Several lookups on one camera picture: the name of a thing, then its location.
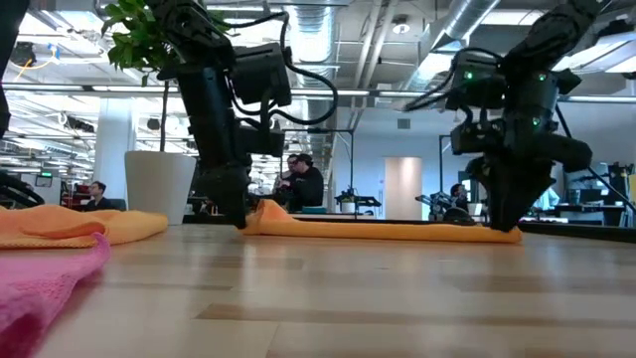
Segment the small potted plant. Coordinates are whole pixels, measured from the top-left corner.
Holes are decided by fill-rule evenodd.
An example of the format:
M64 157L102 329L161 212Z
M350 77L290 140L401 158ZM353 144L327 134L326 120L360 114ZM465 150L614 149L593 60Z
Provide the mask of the small potted plant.
M357 198L353 187L343 191L338 201L343 214L355 214L357 212Z

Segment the orange microfiber towel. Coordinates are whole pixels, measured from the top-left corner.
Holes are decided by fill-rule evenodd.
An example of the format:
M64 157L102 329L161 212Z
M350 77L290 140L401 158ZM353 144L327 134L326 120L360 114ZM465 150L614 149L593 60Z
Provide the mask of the orange microfiber towel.
M168 228L166 216L140 211L78 212L62 206L0 208L0 250L77 249L95 244L94 234L111 245L148 239Z
M301 221L269 199L259 202L256 211L246 217L246 227L240 231L248 236L452 243L517 244L523 239L523 232L518 228L501 232L483 226L439 223L416 225Z

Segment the pale door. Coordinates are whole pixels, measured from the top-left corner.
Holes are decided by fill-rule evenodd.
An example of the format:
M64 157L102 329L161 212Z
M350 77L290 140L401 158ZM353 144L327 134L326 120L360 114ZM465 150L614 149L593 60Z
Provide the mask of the pale door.
M422 206L415 200L422 194L420 157L385 158L385 218L420 221Z

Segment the white plant pot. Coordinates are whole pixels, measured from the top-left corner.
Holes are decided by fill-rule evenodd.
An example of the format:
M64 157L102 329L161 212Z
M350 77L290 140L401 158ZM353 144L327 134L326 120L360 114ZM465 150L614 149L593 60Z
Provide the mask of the white plant pot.
M163 214L181 225L196 159L161 151L128 151L124 156L128 209Z

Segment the silver ventilation duct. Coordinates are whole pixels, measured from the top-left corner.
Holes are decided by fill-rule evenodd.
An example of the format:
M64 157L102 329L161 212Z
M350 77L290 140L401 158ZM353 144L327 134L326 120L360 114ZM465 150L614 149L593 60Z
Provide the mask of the silver ventilation duct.
M468 47L470 36L501 0L452 0L448 13L427 24L417 43L418 64L402 90L424 90L450 67L452 56Z
M317 5L290 5L284 10L289 13L289 45L294 66L332 82L337 72L333 66L335 10ZM324 116L334 106L332 93L323 82L299 74L296 80L302 89L328 90L328 99L305 100L304 119Z

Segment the green artificial plant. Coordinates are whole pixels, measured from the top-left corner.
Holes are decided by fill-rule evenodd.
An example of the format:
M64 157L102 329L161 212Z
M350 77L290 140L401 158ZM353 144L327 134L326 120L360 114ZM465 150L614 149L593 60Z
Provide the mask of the green artificial plant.
M118 70L143 73L163 84L160 147L165 149L167 103L177 72L205 66L227 68L236 62L223 18L210 14L201 0L116 0L105 6L101 34L111 34L109 63Z

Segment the pink microfiber towel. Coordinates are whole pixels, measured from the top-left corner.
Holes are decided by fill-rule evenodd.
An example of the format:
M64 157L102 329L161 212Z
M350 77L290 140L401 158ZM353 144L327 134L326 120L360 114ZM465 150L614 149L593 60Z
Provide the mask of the pink microfiber towel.
M82 254L0 260L0 358L31 358L77 283L109 260L107 238L92 237Z

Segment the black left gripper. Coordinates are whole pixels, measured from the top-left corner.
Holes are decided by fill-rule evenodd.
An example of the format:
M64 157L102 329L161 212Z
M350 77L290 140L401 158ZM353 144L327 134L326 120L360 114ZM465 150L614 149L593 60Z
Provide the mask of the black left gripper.
M251 162L239 143L239 122L223 71L185 70L177 76L199 151L198 190L237 227L246 227L247 187Z

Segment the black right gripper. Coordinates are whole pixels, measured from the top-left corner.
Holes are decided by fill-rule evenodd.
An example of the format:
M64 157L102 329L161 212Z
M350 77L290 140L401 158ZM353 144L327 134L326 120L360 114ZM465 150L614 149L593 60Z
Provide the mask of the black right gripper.
M510 232L553 184L553 161L567 172L587 168L592 151L580 140L557 134L557 99L581 83L569 70L537 71L510 86L506 96L506 149L513 157L480 156L466 172L487 192L490 226Z

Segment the person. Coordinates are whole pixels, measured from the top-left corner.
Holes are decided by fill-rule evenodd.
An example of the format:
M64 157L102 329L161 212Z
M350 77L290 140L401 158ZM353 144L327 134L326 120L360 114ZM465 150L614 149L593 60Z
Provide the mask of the person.
M114 205L111 201L104 197L106 185L99 181L94 181L89 187L91 199L84 205L85 212L113 210Z
M549 187L533 204L532 209L534 211L549 211L553 210L559 203L560 197L557 192Z
M290 154L288 156L286 160L287 170L280 173L276 177L274 182L273 194L275 196L281 195L283 191L287 189L290 186L291 182L294 180L295 174L296 174L295 165L296 165L297 158L298 158L297 154Z
M301 212L304 207L321 207L324 196L324 177L314 166L309 154L297 155L293 162L293 173L286 180L291 196L288 207L292 212Z
M454 201L455 207L462 209L465 212L469 211L467 191L463 184L454 184L450 189L450 195Z

